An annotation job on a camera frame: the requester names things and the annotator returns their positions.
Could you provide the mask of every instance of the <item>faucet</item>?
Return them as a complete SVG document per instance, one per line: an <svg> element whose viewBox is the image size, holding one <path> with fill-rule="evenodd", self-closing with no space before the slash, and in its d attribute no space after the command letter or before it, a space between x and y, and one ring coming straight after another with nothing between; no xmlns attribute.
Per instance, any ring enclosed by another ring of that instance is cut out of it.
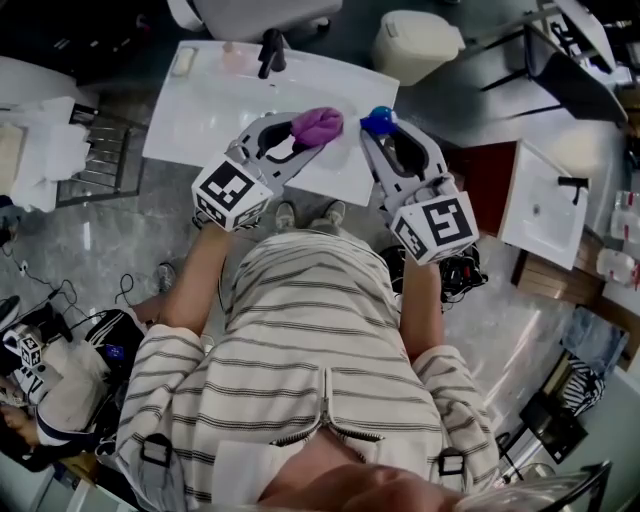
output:
<svg viewBox="0 0 640 512"><path fill-rule="evenodd" d="M269 76L270 71L282 71L287 67L284 60L284 38L282 32L276 28L270 28L262 35L262 49L258 60L262 62L258 78L262 80Z"/></svg>
<svg viewBox="0 0 640 512"><path fill-rule="evenodd" d="M573 198L573 204L577 206L578 200L580 199L580 189L584 187L585 189L589 190L589 179L559 176L558 185L560 185L561 187L576 187L576 197Z"/></svg>

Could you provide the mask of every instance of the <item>black cable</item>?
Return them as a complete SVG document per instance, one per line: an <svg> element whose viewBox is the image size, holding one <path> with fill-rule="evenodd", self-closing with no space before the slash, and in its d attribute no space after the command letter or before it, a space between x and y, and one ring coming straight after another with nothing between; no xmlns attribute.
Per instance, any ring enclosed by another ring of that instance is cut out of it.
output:
<svg viewBox="0 0 640 512"><path fill-rule="evenodd" d="M122 285L122 283L124 282L124 278L125 277L129 277L129 279L131 279L131 286L129 287L128 290L124 289L124 286ZM131 290L133 290L133 276L131 274L129 274L128 272L126 274L123 274L122 277L120 278L120 293L118 293L115 298L113 299L113 303L117 304L118 303L118 298L119 297L123 297L124 301L127 303L127 306L131 307L131 304L129 303L129 299L127 299L127 293L129 293Z"/></svg>
<svg viewBox="0 0 640 512"><path fill-rule="evenodd" d="M41 279L37 276L34 276L33 274L31 274L28 269L22 269L22 265L20 265L20 263L18 263L18 260L16 259L14 253L13 253L13 249L7 253L5 251L4 246L2 246L0 248L2 250L2 253L4 254L4 256L6 258L9 258L11 260L13 260L13 263L16 265L16 268L18 269L19 272L24 272L24 274L31 279L32 281L35 281L36 283L39 283L43 286L48 286L51 289L51 293L49 293L49 295L47 295L47 297L43 300L41 300L38 304L36 304L34 307L32 307L29 311L27 311L26 313L23 313L22 315L20 315L20 317L16 318L16 320L14 321L14 323L19 322L20 320L22 320L25 316L27 316L29 313L35 311L38 307L40 307L42 304L44 304L45 302L53 299L56 295L60 294L62 295L65 300L67 301L67 303L69 304L69 307L67 307L67 309L65 310L65 312L62 314L64 316L64 314L69 311L69 309L71 309L73 307L73 309L75 309L76 311L80 312L80 314L82 314L82 316L84 316L85 318L87 318L87 314L82 311L82 309L80 309L78 306L76 306L77 302L78 302L78 292L76 291L75 286L73 285L73 283L69 280L69 279L63 279L62 282L60 283L60 285L58 287L53 286L53 284L50 281L45 281L44 279ZM68 284L69 288L71 289L71 292L73 292L73 299L69 298L69 295L67 295L66 291L62 291L62 288L64 287L64 285Z"/></svg>
<svg viewBox="0 0 640 512"><path fill-rule="evenodd" d="M222 261L222 268L220 269L220 277L218 278L218 300L220 301L220 309L222 310L222 314L225 314L224 305L222 304L222 292L220 291L220 282L222 281L222 276L224 275L224 264L227 262L227 258L225 256Z"/></svg>
<svg viewBox="0 0 640 512"><path fill-rule="evenodd" d="M524 481L522 473L520 473L520 470L513 463L513 461L511 460L511 457L509 457L509 454L502 448L502 443L503 442L506 443L507 441L509 441L510 437L511 435L508 432L504 432L499 436L496 436L496 444L498 445L498 454L500 455L500 458L504 457L505 459L507 459L507 462L509 463L509 465L511 466L511 468L513 469L517 477L520 479L520 481Z"/></svg>

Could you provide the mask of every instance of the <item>metal rack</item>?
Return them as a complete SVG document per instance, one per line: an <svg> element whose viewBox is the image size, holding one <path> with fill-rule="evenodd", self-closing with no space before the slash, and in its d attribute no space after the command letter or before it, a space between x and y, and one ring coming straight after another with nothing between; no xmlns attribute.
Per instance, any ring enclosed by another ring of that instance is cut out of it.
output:
<svg viewBox="0 0 640 512"><path fill-rule="evenodd" d="M58 183L56 208L137 196L144 159L141 148L139 151L132 148L132 140L143 136L147 126L78 104L74 106L70 123L80 124L89 131L87 142L91 147L85 169Z"/></svg>

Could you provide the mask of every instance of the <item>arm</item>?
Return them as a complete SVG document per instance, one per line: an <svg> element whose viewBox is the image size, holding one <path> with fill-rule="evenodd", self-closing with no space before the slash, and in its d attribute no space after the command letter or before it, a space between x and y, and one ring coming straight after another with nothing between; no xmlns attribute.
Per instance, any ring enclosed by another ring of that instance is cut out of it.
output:
<svg viewBox="0 0 640 512"><path fill-rule="evenodd" d="M425 351L444 343L440 269L435 263L420 267L407 257L403 282L400 335L413 363Z"/></svg>
<svg viewBox="0 0 640 512"><path fill-rule="evenodd" d="M484 401L458 352L444 345L440 270L407 258L400 334L409 359L440 413L448 446L465 459L465 491L488 487L497 474L498 450Z"/></svg>
<svg viewBox="0 0 640 512"><path fill-rule="evenodd" d="M202 334L230 243L229 233L213 222L204 225L189 251L184 271L167 295L159 323Z"/></svg>
<svg viewBox="0 0 640 512"><path fill-rule="evenodd" d="M117 447L125 463L137 448L133 436L146 438L155 432L176 388L204 359L200 335L230 242L231 235L215 224L203 227L167 294L160 324L140 344L118 426Z"/></svg>

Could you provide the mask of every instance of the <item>wooden cabinet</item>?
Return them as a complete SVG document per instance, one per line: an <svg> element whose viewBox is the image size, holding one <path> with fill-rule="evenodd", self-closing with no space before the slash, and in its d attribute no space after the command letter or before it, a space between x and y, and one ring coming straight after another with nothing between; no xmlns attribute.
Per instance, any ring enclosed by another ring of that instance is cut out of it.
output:
<svg viewBox="0 0 640 512"><path fill-rule="evenodd" d="M462 177L478 229L497 237L509 197L518 141L444 151L452 173Z"/></svg>

